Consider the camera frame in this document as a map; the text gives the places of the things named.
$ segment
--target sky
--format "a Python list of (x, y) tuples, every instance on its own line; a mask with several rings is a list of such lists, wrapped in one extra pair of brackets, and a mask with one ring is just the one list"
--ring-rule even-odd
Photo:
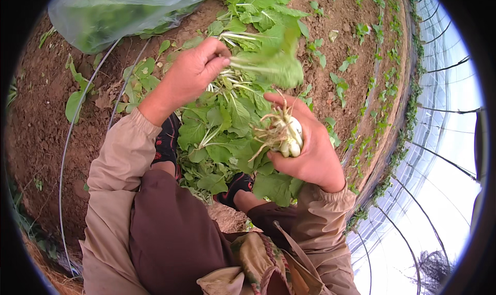
[[(436, 5), (437, 1), (429, 1), (423, 12), (426, 9), (435, 9)], [(422, 7), (422, 5), (418, 5), (417, 9), (419, 10)], [(443, 11), (442, 7), (438, 11), (438, 15), (438, 19), (442, 19), (440, 29), (444, 29), (449, 23), (450, 18)], [(429, 23), (424, 23), (421, 25), (421, 29), (428, 28), (430, 25)], [(427, 40), (433, 38), (432, 35), (425, 36), (425, 33), (423, 36), (428, 37)], [(455, 64), (469, 55), (463, 44), (463, 40), (461, 40), (461, 36), (456, 30), (455, 24), (452, 23), (443, 36), (446, 45), (445, 48), (449, 50), (447, 56), (439, 55), (438, 57), (439, 59), (446, 59), (447, 65)], [(430, 54), (427, 46), (425, 45), (426, 56)], [(429, 65), (429, 60), (425, 60), (423, 65), (428, 71), (433, 69), (433, 66)], [(450, 84), (447, 88), (449, 90), (447, 109), (472, 110), (482, 105), (477, 75), (470, 61), (452, 68), (448, 72), (448, 75), (448, 82)], [(475, 122), (475, 113), (463, 115), (447, 114), (444, 126), (445, 130), (443, 130), (444, 136), (438, 144), (437, 151), (439, 155), (472, 173), (475, 173), (473, 134)], [(414, 171), (412, 181), (418, 181), (420, 177), (420, 174)], [(431, 169), (427, 174), (427, 179), (417, 191), (416, 199), (428, 214), (432, 224), (436, 227), (448, 257), (452, 262), (456, 263), (463, 255), (465, 243), (469, 238), (468, 223), (470, 223), (472, 217), (474, 199), (479, 191), (480, 186), (478, 183), (437, 157), (434, 157)], [(418, 258), (420, 252), (424, 250), (429, 252), (440, 250), (440, 244), (434, 235), (431, 225), (419, 207), (415, 203), (410, 202), (403, 208), (405, 214), (394, 210), (400, 216), (400, 218), (395, 220), (395, 224), (406, 237), (415, 256)], [(375, 210), (377, 209), (372, 208), (370, 210), (370, 216), (374, 215)], [(365, 227), (369, 223), (370, 221), (362, 221), (360, 227)], [(371, 293), (416, 294), (417, 286), (409, 278), (416, 275), (412, 255), (399, 232), (392, 227), (389, 228), (390, 230), (386, 231), (386, 235), (383, 237), (381, 243), (369, 252), (372, 268)], [(356, 255), (352, 255), (352, 262), (363, 254), (363, 251), (357, 250)], [(361, 294), (368, 294), (370, 272), (367, 258), (363, 257), (355, 264), (353, 269), (356, 274), (355, 284), (359, 292)]]

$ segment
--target plastic sheet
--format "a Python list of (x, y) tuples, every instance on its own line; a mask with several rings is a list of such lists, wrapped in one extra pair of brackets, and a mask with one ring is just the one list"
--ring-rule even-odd
[(147, 38), (181, 24), (204, 0), (52, 0), (48, 15), (71, 45), (86, 54), (122, 36)]

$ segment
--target dirt ground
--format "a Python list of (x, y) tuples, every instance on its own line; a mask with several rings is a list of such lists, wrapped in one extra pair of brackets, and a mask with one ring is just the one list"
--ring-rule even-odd
[[(362, 8), (356, 5), (355, 0), (292, 0), (288, 6), (312, 13), (309, 1), (317, 1), (329, 16), (302, 19), (310, 31), (310, 41), (324, 38), (319, 50), (326, 55), (327, 66), (322, 70), (318, 62), (309, 62), (305, 41), (301, 38), (297, 56), (303, 64), (305, 82), (289, 93), (299, 93), (308, 84), (312, 84), (313, 89), (308, 96), (313, 98), (314, 114), (321, 121), (328, 116), (334, 118), (338, 122), (335, 130), (339, 138), (345, 140), (350, 137), (351, 130), (358, 122), (359, 109), (366, 98), (367, 84), (374, 73), (376, 49), (373, 32), (366, 36), (362, 46), (352, 34), (359, 22), (368, 25), (376, 23), (378, 6), (372, 0), (363, 1)], [(163, 36), (153, 37), (142, 57), (156, 57), (160, 43), (165, 39), (175, 40), (181, 45), (185, 40), (196, 36), (197, 29), (206, 30), (222, 7), (223, 0), (204, 2), (180, 27)], [(58, 186), (61, 157), (69, 129), (69, 122), (65, 118), (65, 103), (69, 95), (78, 89), (70, 70), (65, 69), (65, 62), (70, 53), (76, 69), (89, 79), (95, 55), (82, 54), (58, 33), (49, 37), (39, 49), (41, 34), (50, 28), (50, 20), (45, 15), (26, 44), (16, 73), (18, 93), (9, 108), (5, 139), (9, 173), (23, 193), (23, 204), (28, 213), (37, 218), (37, 223), (60, 242)], [(333, 43), (328, 38), (332, 29), (339, 30), (338, 38)], [(387, 44), (389, 29), (385, 28), (384, 33)], [(124, 38), (123, 44), (116, 47), (102, 66), (95, 80), (95, 90), (105, 92), (112, 89), (115, 94), (116, 89), (120, 89), (116, 82), (121, 79), (123, 69), (134, 62), (145, 43), (146, 40), (137, 36)], [(348, 56), (348, 48), (351, 55), (358, 54), (359, 58), (356, 64), (350, 65), (342, 74), (338, 67)], [(388, 64), (381, 66), (380, 74), (388, 68)], [(350, 85), (346, 91), (347, 104), (344, 109), (339, 100), (333, 101), (335, 86), (329, 78), (329, 72), (344, 77)], [(154, 75), (159, 79), (162, 76), (160, 70), (155, 71)], [(62, 208), (65, 238), (69, 254), (78, 261), (82, 258), (78, 240), (84, 239), (84, 217), (89, 199), (83, 186), (89, 174), (90, 163), (98, 156), (105, 139), (112, 112), (109, 107), (96, 106), (98, 97), (98, 94), (88, 94), (82, 106), (81, 118), (72, 133), (64, 169)], [(344, 145), (336, 149), (340, 158), (344, 155), (343, 147)], [(34, 178), (43, 181), (41, 190), (35, 187)], [(208, 212), (224, 232), (243, 231), (246, 228), (246, 216), (243, 213), (220, 204), (210, 206)]]

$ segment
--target jacket sleeve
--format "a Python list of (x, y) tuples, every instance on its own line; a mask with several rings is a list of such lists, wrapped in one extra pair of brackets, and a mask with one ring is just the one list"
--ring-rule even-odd
[(347, 186), (330, 194), (314, 184), (302, 187), (298, 197), (291, 237), (333, 294), (360, 294), (353, 282), (351, 253), (343, 235), (345, 214), (353, 208), (355, 197)]
[(160, 131), (134, 109), (107, 133), (100, 155), (91, 163), (86, 239), (80, 241), (87, 293), (147, 293), (129, 257), (130, 212)]

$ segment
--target shoe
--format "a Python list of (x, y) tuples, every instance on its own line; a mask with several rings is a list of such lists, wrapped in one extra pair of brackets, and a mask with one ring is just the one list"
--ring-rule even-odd
[(176, 180), (181, 178), (181, 169), (177, 164), (177, 138), (179, 137), (179, 127), (181, 122), (176, 114), (172, 113), (162, 124), (162, 131), (155, 140), (155, 158), (152, 164), (156, 162), (173, 162), (176, 167)]
[(243, 172), (239, 172), (234, 175), (231, 182), (227, 185), (227, 192), (213, 195), (213, 199), (218, 203), (239, 211), (238, 208), (236, 208), (236, 205), (234, 205), (234, 195), (239, 190), (244, 190), (251, 193), (253, 192), (253, 179)]

